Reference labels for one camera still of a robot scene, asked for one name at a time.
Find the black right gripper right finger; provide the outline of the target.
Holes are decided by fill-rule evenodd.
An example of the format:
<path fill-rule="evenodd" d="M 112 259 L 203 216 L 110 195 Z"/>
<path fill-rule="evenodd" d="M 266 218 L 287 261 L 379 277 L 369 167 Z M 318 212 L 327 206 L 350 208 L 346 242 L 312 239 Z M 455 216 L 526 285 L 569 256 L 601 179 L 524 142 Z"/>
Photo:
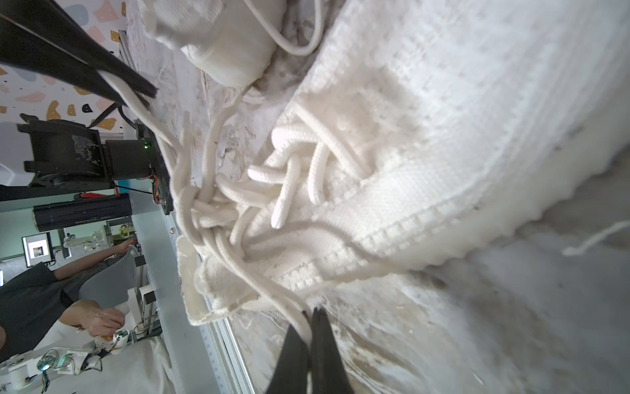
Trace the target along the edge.
<path fill-rule="evenodd" d="M 354 393 L 335 335 L 323 308 L 316 308 L 311 319 L 313 341 L 310 346 L 313 393 Z"/>

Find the operator bare hand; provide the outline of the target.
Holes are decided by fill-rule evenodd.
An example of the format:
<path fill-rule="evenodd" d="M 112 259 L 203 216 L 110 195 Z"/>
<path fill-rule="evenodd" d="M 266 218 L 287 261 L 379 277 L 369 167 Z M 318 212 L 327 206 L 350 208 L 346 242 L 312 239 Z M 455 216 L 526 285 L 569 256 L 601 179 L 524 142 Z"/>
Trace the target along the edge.
<path fill-rule="evenodd" d="M 92 301 L 80 307 L 79 323 L 92 337 L 113 337 L 126 323 L 125 315 L 117 309 L 102 309 Z"/>

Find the white knit sneaker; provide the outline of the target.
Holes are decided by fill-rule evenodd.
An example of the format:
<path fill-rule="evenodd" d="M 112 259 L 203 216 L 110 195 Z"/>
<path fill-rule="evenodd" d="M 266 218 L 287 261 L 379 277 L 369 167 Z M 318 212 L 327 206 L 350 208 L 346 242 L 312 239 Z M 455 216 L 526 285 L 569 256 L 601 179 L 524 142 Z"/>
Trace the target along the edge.
<path fill-rule="evenodd" d="M 273 130 L 300 101 L 371 169 L 308 163 L 285 225 L 242 237 L 246 266 L 306 300 L 460 257 L 538 218 L 629 142 L 626 1 L 348 1 Z M 178 265 L 215 320 L 276 308 L 184 237 Z"/>
<path fill-rule="evenodd" d="M 277 44 L 244 1 L 140 1 L 145 34 L 226 87 L 259 79 Z"/>

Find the sneaker white shoelace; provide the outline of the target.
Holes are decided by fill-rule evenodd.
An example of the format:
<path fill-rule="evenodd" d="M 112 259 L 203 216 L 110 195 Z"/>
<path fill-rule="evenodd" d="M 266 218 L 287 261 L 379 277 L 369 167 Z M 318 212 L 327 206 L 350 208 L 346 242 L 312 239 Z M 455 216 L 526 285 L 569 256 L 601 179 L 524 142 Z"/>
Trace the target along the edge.
<path fill-rule="evenodd" d="M 324 1 L 312 1 L 308 19 L 292 15 L 290 1 L 245 0 L 244 4 L 273 42 L 290 55 L 307 57 L 322 41 Z"/>
<path fill-rule="evenodd" d="M 254 217 L 268 205 L 273 206 L 271 225 L 282 228 L 300 185 L 302 164 L 308 163 L 307 188 L 312 203 L 323 202 L 323 180 L 329 157 L 334 156 L 349 175 L 367 178 L 370 167 L 356 154 L 341 134 L 331 129 L 297 101 L 290 110 L 296 123 L 272 131 L 273 151 L 262 166 L 247 170 L 248 180 L 230 182 L 221 174 L 205 172 L 200 187 L 190 184 L 190 137 L 179 138 L 167 131 L 139 101 L 123 79 L 109 72 L 101 77 L 158 137 L 165 149 L 167 170 L 172 180 L 170 191 L 184 238 L 197 251 L 206 249 L 226 269 L 269 300 L 297 331 L 302 343 L 311 346 L 313 330 L 308 304 L 295 292 L 248 268 L 242 259 L 242 237 Z"/>

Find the operator bare forearm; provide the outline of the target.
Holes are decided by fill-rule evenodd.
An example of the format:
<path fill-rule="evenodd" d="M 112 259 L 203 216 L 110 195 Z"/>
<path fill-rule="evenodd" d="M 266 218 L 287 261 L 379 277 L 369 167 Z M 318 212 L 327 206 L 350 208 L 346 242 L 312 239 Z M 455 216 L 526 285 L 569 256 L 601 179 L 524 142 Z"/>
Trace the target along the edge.
<path fill-rule="evenodd" d="M 67 326 L 87 329 L 98 317 L 101 308 L 92 300 L 78 300 L 67 308 L 59 321 Z"/>

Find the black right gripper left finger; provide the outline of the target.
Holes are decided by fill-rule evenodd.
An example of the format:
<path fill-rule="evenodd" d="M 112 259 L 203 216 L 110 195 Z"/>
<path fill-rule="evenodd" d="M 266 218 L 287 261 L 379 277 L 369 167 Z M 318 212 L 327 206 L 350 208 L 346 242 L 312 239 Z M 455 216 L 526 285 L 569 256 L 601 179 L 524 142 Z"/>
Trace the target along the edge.
<path fill-rule="evenodd" d="M 310 363 L 309 347 L 290 325 L 266 394 L 305 394 Z"/>

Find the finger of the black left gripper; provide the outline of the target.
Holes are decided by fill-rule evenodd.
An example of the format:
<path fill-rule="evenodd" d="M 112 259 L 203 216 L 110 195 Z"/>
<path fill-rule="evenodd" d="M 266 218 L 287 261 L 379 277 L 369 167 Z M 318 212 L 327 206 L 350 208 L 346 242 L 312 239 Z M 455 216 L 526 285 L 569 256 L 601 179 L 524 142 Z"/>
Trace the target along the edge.
<path fill-rule="evenodd" d="M 124 104 L 101 72 L 121 78 L 137 95 L 148 94 L 148 81 L 90 37 L 64 49 L 1 16 L 1 64 L 53 77 L 90 93 Z"/>
<path fill-rule="evenodd" d="M 123 79 L 138 94 L 158 89 L 94 41 L 54 1 L 1 2 L 1 64 L 39 73 L 103 98 L 119 94 L 101 72 Z"/>

